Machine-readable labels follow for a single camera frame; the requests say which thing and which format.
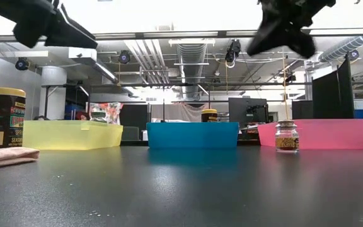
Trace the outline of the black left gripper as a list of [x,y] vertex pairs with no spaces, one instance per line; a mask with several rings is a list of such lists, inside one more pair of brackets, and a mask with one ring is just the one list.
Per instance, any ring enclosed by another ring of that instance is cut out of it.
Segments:
[[63,19],[50,25],[57,14],[57,0],[0,0],[0,15],[15,22],[13,34],[19,43],[33,48],[39,38],[47,37],[45,46],[95,49],[95,36],[69,17],[61,4]]

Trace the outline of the green lid glass spice jar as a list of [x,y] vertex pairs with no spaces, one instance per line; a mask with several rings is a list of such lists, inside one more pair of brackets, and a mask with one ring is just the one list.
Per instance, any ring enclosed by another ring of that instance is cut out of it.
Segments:
[[94,108],[90,112],[90,121],[107,123],[107,114],[100,108]]

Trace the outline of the small glass spice jar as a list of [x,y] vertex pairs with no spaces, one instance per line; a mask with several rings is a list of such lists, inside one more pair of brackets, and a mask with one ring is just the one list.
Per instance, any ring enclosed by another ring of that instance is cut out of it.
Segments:
[[299,133],[293,120],[281,120],[275,126],[275,148],[280,153],[299,152]]

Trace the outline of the yellow lid dark spice jar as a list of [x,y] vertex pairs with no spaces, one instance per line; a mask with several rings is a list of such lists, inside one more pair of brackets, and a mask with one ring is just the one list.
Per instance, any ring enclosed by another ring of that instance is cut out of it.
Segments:
[[201,122],[217,122],[218,114],[216,109],[203,109],[201,113]]
[[25,109],[25,91],[0,87],[0,148],[22,146]]

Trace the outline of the low black panel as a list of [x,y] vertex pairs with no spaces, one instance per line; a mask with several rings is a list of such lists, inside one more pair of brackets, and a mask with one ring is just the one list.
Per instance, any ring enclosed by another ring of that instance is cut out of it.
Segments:
[[299,100],[292,102],[292,118],[296,119],[312,119],[313,118],[313,101]]

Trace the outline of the tall black partition panel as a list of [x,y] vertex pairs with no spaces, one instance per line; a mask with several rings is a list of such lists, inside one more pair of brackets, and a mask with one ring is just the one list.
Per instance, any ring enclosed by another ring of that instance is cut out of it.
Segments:
[[349,53],[336,71],[312,81],[314,119],[354,119]]

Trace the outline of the large black monitor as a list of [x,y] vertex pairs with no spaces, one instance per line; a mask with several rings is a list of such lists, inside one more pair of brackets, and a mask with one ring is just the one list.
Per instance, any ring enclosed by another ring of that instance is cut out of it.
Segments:
[[268,123],[266,99],[229,98],[229,121],[237,122],[240,128],[248,125]]

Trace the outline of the floral patterned cloth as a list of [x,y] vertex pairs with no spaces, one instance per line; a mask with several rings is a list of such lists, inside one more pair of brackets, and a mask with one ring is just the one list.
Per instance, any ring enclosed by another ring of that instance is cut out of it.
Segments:
[[122,104],[119,102],[109,102],[109,103],[91,103],[91,110],[94,108],[100,108],[104,110],[107,114],[107,124],[120,125],[120,111],[122,109]]

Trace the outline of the overhead light bar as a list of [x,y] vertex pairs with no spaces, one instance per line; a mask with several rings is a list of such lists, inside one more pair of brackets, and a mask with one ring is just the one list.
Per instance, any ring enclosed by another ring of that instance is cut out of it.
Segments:
[[[306,28],[302,30],[312,37],[351,37],[363,36],[363,28]],[[219,30],[219,31],[155,31],[127,33],[96,33],[96,41],[104,40],[142,40],[142,39],[181,39],[181,38],[252,38],[255,30]],[[0,42],[15,42],[9,33],[0,33]]]

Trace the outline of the yellow plastic bin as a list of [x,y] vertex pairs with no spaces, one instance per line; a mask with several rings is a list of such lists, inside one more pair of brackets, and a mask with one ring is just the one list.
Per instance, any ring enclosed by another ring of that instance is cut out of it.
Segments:
[[27,120],[23,146],[39,150],[91,150],[119,146],[122,125],[85,120]]

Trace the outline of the pink plastic bin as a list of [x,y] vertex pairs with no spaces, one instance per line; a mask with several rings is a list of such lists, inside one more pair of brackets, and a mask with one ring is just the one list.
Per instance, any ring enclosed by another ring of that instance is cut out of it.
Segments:
[[[363,119],[293,120],[304,149],[363,149]],[[277,123],[258,126],[260,144],[275,148]]]

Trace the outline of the blue plastic bin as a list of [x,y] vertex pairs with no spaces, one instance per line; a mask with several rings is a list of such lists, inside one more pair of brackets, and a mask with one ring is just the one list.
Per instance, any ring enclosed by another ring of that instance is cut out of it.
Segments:
[[236,122],[160,122],[147,124],[151,149],[233,149],[238,143]]

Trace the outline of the pink folded cloth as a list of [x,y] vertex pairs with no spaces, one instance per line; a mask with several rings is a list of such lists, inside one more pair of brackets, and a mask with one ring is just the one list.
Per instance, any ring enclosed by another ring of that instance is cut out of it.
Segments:
[[0,167],[37,161],[40,151],[33,148],[0,148]]

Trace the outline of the flexible silver duct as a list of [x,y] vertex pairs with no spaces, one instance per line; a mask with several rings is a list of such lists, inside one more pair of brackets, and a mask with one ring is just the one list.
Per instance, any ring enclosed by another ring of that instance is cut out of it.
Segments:
[[363,34],[349,35],[348,38],[332,45],[326,51],[323,51],[323,53],[318,56],[318,62],[325,63],[334,61],[342,56],[345,56],[348,52],[353,52],[362,46]]

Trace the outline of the silver ceiling duct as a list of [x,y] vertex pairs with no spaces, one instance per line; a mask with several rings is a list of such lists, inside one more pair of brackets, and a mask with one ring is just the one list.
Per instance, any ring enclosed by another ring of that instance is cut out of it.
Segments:
[[206,44],[178,44],[176,46],[178,62],[181,64],[182,83],[195,84],[200,82],[206,50]]

